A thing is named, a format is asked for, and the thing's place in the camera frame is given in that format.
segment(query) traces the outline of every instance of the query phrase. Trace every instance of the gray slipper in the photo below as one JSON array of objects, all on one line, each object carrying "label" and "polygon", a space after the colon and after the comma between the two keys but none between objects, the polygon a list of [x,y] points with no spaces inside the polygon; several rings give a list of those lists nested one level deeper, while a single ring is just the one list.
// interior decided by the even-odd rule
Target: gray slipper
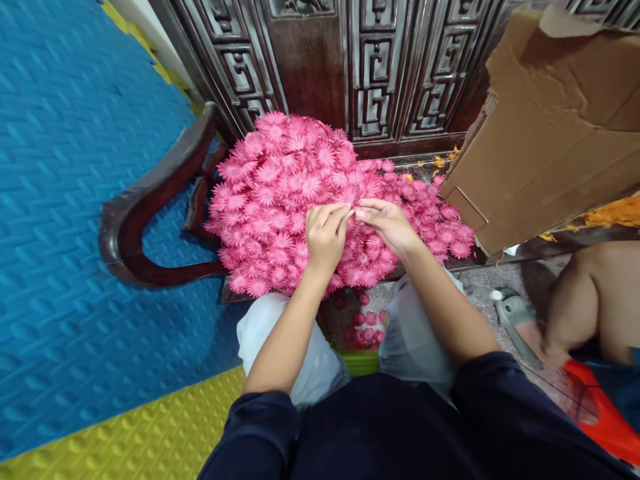
[{"label": "gray slipper", "polygon": [[535,310],[519,295],[495,302],[495,309],[498,311],[500,326],[507,330],[522,359],[536,370],[542,370],[544,365],[515,329],[521,323],[536,321]]}]

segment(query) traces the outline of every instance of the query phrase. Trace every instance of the dark blue sleeve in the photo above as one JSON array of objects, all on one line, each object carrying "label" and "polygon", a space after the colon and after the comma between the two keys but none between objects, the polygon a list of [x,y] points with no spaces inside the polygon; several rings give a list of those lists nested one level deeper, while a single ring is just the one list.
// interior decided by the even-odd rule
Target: dark blue sleeve
[{"label": "dark blue sleeve", "polygon": [[297,430],[298,414],[286,393],[243,395],[198,480],[282,478]]},{"label": "dark blue sleeve", "polygon": [[462,366],[451,396],[482,440],[480,455],[505,477],[636,478],[532,384],[509,353],[490,353]]}]

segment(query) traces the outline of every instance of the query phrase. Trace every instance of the leg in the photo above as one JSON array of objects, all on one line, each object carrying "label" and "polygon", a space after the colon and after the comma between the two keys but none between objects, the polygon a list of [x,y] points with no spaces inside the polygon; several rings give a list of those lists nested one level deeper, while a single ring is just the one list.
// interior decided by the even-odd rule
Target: leg
[{"label": "leg", "polygon": [[[462,291],[462,284],[449,276]],[[387,315],[387,336],[379,349],[380,371],[400,380],[426,382],[449,400],[455,366],[438,343],[408,276],[398,281]]]},{"label": "leg", "polygon": [[604,359],[632,365],[640,347],[640,242],[607,242],[580,250],[560,275],[542,335],[535,322],[518,333],[549,366],[599,334]]},{"label": "leg", "polygon": [[[289,297],[269,293],[256,300],[238,322],[237,334],[245,374],[248,375],[260,348],[280,318]],[[291,391],[296,407],[319,402],[349,381],[347,366],[329,346],[316,323],[313,325],[309,347],[298,378]]]},{"label": "leg", "polygon": [[583,253],[580,261],[597,291],[600,352],[605,360],[633,365],[631,350],[640,348],[640,241],[602,243]]}]

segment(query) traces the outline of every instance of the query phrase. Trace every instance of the white wall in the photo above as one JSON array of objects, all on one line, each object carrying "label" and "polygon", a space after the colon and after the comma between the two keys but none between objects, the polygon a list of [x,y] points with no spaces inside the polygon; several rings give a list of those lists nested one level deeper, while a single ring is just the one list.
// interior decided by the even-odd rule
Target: white wall
[{"label": "white wall", "polygon": [[145,32],[151,40],[153,46],[156,48],[156,56],[162,65],[168,70],[175,70],[175,72],[185,81],[189,88],[196,94],[197,91],[189,78],[187,70],[180,61],[175,48],[171,44],[167,33],[162,28],[160,20],[156,17],[148,0],[111,0],[111,3],[116,10],[122,15],[125,20],[130,21],[138,25]]}]

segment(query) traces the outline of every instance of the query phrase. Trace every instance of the blue foam mat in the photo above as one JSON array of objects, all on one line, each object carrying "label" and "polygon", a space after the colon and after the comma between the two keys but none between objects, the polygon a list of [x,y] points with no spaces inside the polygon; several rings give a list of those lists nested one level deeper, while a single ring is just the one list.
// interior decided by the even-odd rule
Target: blue foam mat
[{"label": "blue foam mat", "polygon": [[[239,364],[220,279],[136,289],[98,252],[104,202],[193,120],[98,3],[0,2],[0,460]],[[165,266],[213,256],[180,238],[186,195],[145,234]]]}]

